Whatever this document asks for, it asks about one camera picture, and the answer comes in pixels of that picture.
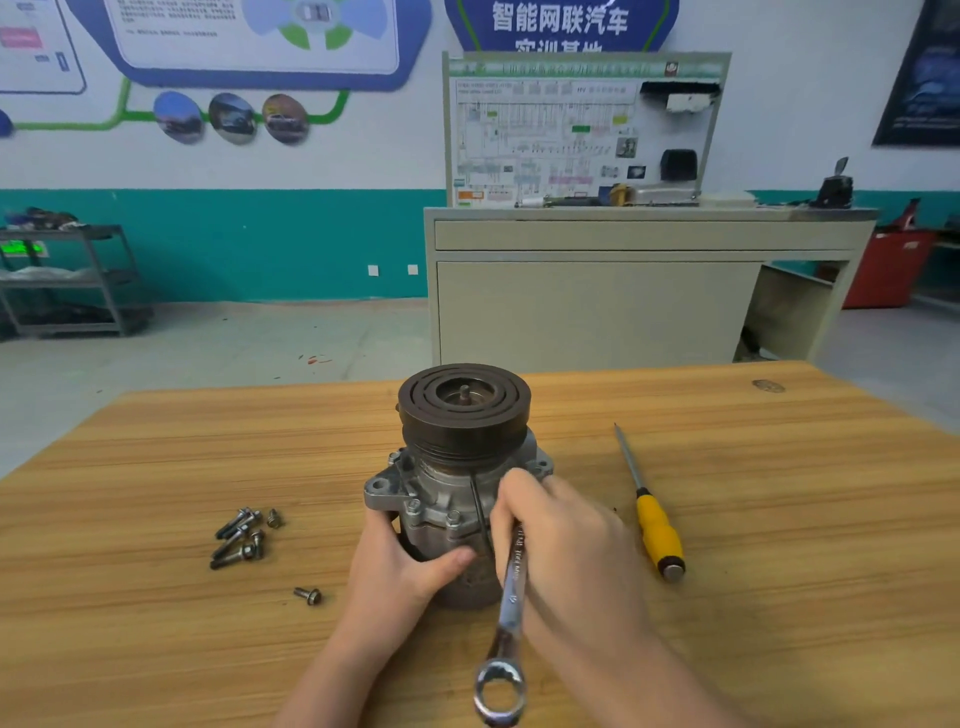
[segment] wall poster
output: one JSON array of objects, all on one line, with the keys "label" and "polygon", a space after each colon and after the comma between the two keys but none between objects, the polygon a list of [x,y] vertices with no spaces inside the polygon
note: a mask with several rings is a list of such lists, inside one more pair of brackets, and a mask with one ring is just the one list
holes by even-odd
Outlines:
[{"label": "wall poster", "polygon": [[66,2],[131,81],[209,88],[399,88],[432,13],[430,0]]},{"label": "wall poster", "polygon": [[0,93],[85,90],[60,1],[0,2]]},{"label": "wall poster", "polygon": [[926,0],[874,145],[960,147],[960,0]]}]

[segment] wooden table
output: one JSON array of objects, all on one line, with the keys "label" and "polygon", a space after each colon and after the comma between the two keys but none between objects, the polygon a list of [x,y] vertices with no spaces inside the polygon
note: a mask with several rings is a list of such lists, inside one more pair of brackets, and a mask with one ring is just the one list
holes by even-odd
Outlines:
[{"label": "wooden table", "polygon": [[[629,519],[626,431],[690,565],[679,586],[645,574],[650,610],[707,679],[778,725],[956,724],[960,440],[802,363],[529,382],[558,473]],[[396,389],[128,394],[8,476],[4,725],[266,724],[341,608],[363,482],[400,444]],[[211,571],[242,505],[288,525],[264,561]],[[494,619],[429,612],[366,722],[476,726]],[[588,724],[524,659],[523,724]]]}]

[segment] gray floor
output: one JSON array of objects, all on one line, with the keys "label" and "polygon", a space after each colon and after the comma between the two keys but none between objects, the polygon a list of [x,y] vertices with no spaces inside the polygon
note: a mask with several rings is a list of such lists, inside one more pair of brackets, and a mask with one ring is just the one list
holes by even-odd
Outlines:
[{"label": "gray floor", "polygon": [[[169,304],[128,339],[13,339],[0,343],[0,476],[129,390],[399,379],[430,362],[422,300]],[[818,363],[960,432],[956,314],[845,311]]]}]

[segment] screwdriver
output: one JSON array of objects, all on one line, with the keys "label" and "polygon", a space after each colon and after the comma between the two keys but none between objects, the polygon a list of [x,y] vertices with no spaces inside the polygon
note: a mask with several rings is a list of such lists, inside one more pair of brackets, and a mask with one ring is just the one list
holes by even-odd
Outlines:
[{"label": "screwdriver", "polygon": [[636,518],[640,522],[643,532],[643,546],[647,549],[650,559],[657,567],[657,571],[664,581],[671,584],[680,581],[686,573],[684,561],[684,547],[681,546],[680,536],[667,519],[666,513],[660,507],[657,499],[643,484],[640,471],[636,466],[634,456],[630,452],[623,437],[623,430],[617,423],[613,423],[616,439],[620,441],[620,449],[627,460],[627,466],[634,477],[636,485]]}]

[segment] yellow component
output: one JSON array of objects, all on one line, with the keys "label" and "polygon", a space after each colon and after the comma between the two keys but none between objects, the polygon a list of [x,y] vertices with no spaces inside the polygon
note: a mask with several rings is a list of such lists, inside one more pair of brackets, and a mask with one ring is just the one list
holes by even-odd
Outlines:
[{"label": "yellow component", "polygon": [[627,184],[615,184],[610,190],[610,204],[612,207],[629,205],[634,199],[634,189]]},{"label": "yellow component", "polygon": [[666,513],[657,499],[644,494],[636,499],[636,517],[643,531],[643,545],[650,554],[654,566],[666,556],[684,558],[684,548],[680,544],[680,535],[670,525]]}]

